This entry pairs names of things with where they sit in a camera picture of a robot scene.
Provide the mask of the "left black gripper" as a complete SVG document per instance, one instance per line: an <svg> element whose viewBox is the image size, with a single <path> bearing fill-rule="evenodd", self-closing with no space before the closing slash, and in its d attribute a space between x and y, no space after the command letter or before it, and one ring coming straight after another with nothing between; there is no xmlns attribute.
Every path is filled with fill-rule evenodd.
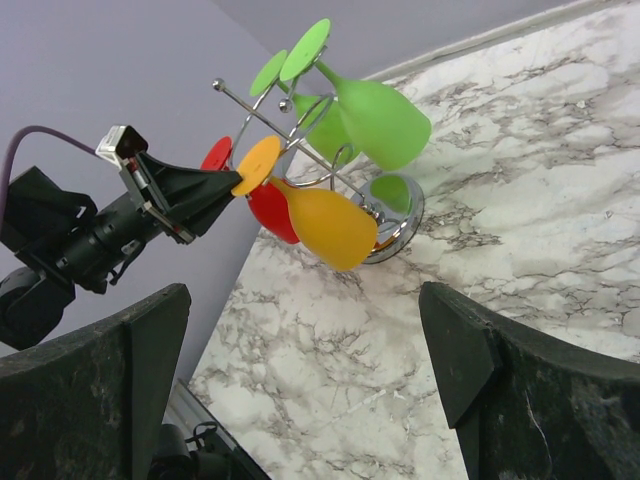
<svg viewBox="0 0 640 480"><path fill-rule="evenodd" d="M128 159L122 173L126 192L102 210L86 194L60 192L71 205L54 247L54 266L94 293L117 283L158 235L189 244L205 234L240 184L236 171L172 166L146 152Z"/></svg>

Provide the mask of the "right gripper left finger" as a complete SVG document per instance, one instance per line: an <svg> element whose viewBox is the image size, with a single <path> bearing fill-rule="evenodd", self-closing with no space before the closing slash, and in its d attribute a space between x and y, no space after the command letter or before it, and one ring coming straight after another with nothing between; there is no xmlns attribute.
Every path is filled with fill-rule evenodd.
<svg viewBox="0 0 640 480"><path fill-rule="evenodd" d="M4 479L144 479L191 306L171 284L1 360Z"/></svg>

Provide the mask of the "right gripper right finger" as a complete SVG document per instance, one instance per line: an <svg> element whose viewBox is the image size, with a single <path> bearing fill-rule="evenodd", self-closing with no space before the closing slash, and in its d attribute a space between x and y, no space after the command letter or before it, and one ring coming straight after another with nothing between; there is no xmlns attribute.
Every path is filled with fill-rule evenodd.
<svg viewBox="0 0 640 480"><path fill-rule="evenodd" d="M424 283L418 304L468 478L638 478L638 364L559 340L443 283Z"/></svg>

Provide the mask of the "red plastic wine glass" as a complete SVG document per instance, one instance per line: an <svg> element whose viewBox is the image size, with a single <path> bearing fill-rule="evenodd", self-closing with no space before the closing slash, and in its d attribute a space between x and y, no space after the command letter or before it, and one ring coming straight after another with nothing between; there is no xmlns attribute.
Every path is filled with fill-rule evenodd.
<svg viewBox="0 0 640 480"><path fill-rule="evenodd" d="M200 168L202 170L229 170L232 139L224 136L209 150ZM288 244L295 245L299 238L289 217L284 195L271 183L260 185L248 196L248 206L260 224Z"/></svg>

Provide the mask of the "orange plastic wine glass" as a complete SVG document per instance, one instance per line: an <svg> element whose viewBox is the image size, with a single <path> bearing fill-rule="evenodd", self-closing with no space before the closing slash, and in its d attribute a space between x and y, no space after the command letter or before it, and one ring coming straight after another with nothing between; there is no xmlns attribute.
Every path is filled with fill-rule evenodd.
<svg viewBox="0 0 640 480"><path fill-rule="evenodd" d="M300 243L336 271L348 271L363 263L377 241L376 222L335 191L297 188L273 176L281 153L281 140L275 135L256 143L237 167L242 181L232 194L248 200L253 190L271 182L286 199Z"/></svg>

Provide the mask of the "green wine glass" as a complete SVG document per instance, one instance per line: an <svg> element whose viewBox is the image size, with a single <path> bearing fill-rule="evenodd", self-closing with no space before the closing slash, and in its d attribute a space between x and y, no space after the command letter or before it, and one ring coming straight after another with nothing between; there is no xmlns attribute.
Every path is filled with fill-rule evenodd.
<svg viewBox="0 0 640 480"><path fill-rule="evenodd" d="M288 93L289 88L279 80L279 74L288 56L286 49L277 52L256 75L251 87L250 95L253 97L263 94L271 83L276 80L276 85L284 92ZM325 160L334 160L338 150L345 144L351 144L351 148L345 148L340 155L338 165L346 165L353 161L361 151L347 134L338 108L338 102L334 100L323 118L316 124L314 129L310 129L311 124L322 113L326 101L319 104L304 120L301 125L302 130L308 130L306 139L311 147Z"/></svg>
<svg viewBox="0 0 640 480"><path fill-rule="evenodd" d="M343 125L355 146L382 170L407 166L429 141L429 118L393 87L343 77L328 67L318 56L330 32L328 18L313 24L286 57L279 79L290 82L315 67L333 85Z"/></svg>

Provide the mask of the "chrome wine glass rack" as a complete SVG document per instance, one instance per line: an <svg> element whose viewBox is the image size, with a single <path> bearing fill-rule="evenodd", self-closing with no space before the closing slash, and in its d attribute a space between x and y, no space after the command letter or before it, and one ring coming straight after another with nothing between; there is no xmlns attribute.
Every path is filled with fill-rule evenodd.
<svg viewBox="0 0 640 480"><path fill-rule="evenodd" d="M322 160L326 170L325 174L314 180L292 181L290 185L293 187L312 188L328 183L329 189L334 190L336 174L359 155L347 139L334 97L327 94L309 96L292 93L284 82L274 80L256 93L255 104L249 105L233 93L223 79L215 79L212 86L248 112L236 140L242 137L254 118L278 133L280 128L262 116L258 108L273 88L277 87L284 92L286 97L281 100L280 109L293 109L297 117L295 127L285 138L285 150L309 149L312 152L310 158ZM299 242L284 196L275 186L263 184L249 195L248 202L251 211L265 228L290 244ZM381 263L397 255L416 234L424 213L424 195L418 183L401 174L383 173L368 180L363 186L353 190L351 202L377 224L377 240L364 260L366 264Z"/></svg>

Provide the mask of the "aluminium table frame rail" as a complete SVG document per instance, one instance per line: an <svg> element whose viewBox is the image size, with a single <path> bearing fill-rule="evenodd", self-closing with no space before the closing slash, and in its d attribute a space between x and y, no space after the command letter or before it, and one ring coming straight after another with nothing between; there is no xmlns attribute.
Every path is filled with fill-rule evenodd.
<svg viewBox="0 0 640 480"><path fill-rule="evenodd" d="M173 386L163 422L181 440L194 479L270 479L183 380Z"/></svg>

